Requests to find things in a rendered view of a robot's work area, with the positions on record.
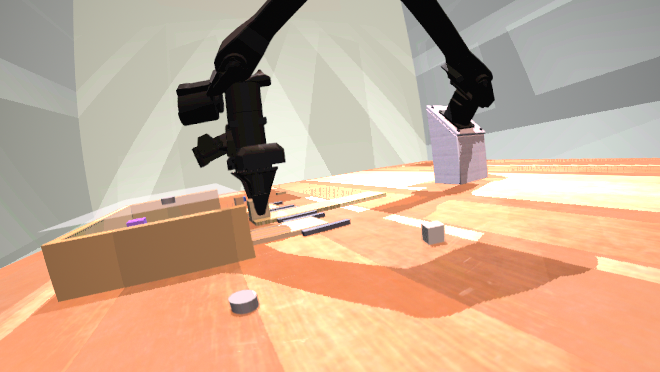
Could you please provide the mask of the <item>tan cardboard cube with black w label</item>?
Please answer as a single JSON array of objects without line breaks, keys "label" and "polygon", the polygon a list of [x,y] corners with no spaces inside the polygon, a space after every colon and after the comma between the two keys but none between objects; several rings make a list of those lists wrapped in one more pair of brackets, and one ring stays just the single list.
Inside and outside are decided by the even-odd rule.
[{"label": "tan cardboard cube with black w label", "polygon": [[257,212],[255,210],[254,204],[252,202],[252,199],[246,200],[247,201],[247,207],[248,207],[248,213],[249,213],[249,218],[252,221],[258,220],[258,219],[263,219],[263,218],[268,218],[271,217],[270,215],[270,209],[269,209],[269,204],[267,203],[266,207],[266,213],[264,215],[257,215]]}]

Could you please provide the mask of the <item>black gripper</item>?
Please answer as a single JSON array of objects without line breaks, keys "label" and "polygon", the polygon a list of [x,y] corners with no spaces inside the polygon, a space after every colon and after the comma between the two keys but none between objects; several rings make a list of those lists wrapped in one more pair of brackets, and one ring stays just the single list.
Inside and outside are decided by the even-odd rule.
[{"label": "black gripper", "polygon": [[278,143],[267,143],[265,125],[267,117],[261,111],[240,112],[227,116],[228,129],[232,129],[237,154],[227,160],[228,171],[242,181],[248,197],[252,199],[257,215],[264,215],[278,166],[286,162],[284,148]]}]

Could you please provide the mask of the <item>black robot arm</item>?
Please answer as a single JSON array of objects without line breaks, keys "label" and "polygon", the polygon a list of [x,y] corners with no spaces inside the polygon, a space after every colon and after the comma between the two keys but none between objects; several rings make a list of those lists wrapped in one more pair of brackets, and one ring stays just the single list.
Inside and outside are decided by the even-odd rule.
[{"label": "black robot arm", "polygon": [[[274,34],[307,0],[267,0],[254,16],[236,28],[219,47],[211,78],[179,84],[178,115],[184,125],[219,119],[240,112],[263,112],[260,87],[270,86],[271,78],[258,69],[252,75]],[[490,69],[466,46],[437,0],[401,0],[444,54],[441,66],[456,88],[445,109],[438,113],[457,129],[475,127],[471,122],[478,107],[489,107],[495,100]],[[232,129],[212,138],[198,137],[192,149],[200,168],[225,154],[237,154]],[[233,156],[231,154],[234,154]]]}]

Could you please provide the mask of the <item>short grey cylinder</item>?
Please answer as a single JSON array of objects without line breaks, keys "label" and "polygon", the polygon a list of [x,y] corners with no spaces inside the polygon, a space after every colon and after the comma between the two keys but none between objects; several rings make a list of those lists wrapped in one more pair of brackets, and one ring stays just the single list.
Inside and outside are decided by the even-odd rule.
[{"label": "short grey cylinder", "polygon": [[254,290],[242,290],[231,294],[228,298],[232,312],[248,314],[259,307],[259,299]]}]

